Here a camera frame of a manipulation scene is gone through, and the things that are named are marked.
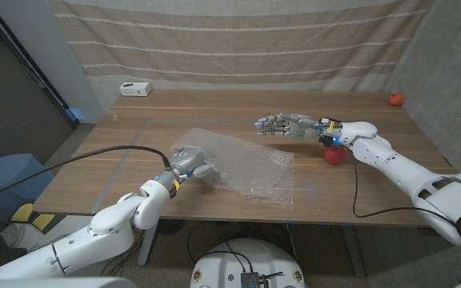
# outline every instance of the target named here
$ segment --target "red apple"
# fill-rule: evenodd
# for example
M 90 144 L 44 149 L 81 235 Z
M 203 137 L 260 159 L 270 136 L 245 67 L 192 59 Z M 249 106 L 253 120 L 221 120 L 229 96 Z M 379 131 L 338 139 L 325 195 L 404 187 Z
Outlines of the red apple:
M 345 156 L 346 150 L 343 146 L 332 145 L 325 148 L 325 151 L 323 152 L 323 158 L 331 165 L 338 165 L 344 160 Z
M 401 106 L 403 105 L 403 95 L 401 93 L 394 93 L 387 101 L 393 106 Z

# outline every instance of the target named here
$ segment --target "striped curtain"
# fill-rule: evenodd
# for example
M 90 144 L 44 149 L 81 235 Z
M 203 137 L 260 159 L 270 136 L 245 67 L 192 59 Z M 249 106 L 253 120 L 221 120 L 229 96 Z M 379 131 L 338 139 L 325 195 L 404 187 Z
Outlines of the striped curtain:
M 154 89 L 382 90 L 431 0 L 62 0 L 105 105 Z

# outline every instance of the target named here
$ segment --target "plastic sheet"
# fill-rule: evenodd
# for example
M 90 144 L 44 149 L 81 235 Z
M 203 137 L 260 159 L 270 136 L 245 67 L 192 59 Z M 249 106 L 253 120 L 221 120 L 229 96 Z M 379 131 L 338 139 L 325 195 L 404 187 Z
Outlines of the plastic sheet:
M 235 190 L 253 201 L 288 205 L 293 202 L 295 157 L 292 153 L 194 128 L 171 147 L 204 151 L 214 172 L 204 181 L 220 190 Z

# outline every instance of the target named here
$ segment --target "floor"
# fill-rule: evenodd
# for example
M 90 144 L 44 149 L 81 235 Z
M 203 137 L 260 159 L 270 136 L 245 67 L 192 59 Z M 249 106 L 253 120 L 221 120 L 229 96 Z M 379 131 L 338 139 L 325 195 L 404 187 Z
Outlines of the floor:
M 82 124 L 46 164 L 68 158 L 93 129 Z M 187 221 L 176 234 L 159 234 L 150 261 L 136 264 L 138 255 L 124 265 L 122 276 L 137 287 L 188 287 L 194 263 L 186 248 L 188 233 L 198 222 Z M 222 238 L 239 236 L 251 223 L 219 223 Z M 255 237 L 268 238 L 286 251 L 291 244 L 279 236 L 278 227 L 256 224 Z M 453 287 L 461 278 L 461 247 L 440 236 L 426 236 L 417 229 L 355 227 L 367 271 L 355 277 L 339 226 L 289 225 L 295 259 L 302 267 L 308 287 Z M 212 225 L 201 225 L 190 238 L 195 258 L 220 243 Z

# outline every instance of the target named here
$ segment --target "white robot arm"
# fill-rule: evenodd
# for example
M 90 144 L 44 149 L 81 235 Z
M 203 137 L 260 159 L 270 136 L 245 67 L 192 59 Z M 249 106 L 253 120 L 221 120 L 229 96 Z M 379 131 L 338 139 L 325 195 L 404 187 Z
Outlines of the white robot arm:
M 99 211 L 89 226 L 0 266 L 0 279 L 62 277 L 126 252 L 134 242 L 133 224 L 140 230 L 150 229 L 183 181 L 211 171 L 202 151 L 181 149 L 170 158 L 169 168 L 140 187 L 141 196 L 126 194 Z
M 449 242 L 461 246 L 461 173 L 435 174 L 393 150 L 368 122 L 339 122 L 331 118 L 314 120 L 300 114 L 276 114 L 260 118 L 259 135 L 283 135 L 293 139 L 318 137 L 324 146 L 345 146 L 360 162 L 380 170 L 411 198 L 419 215 Z

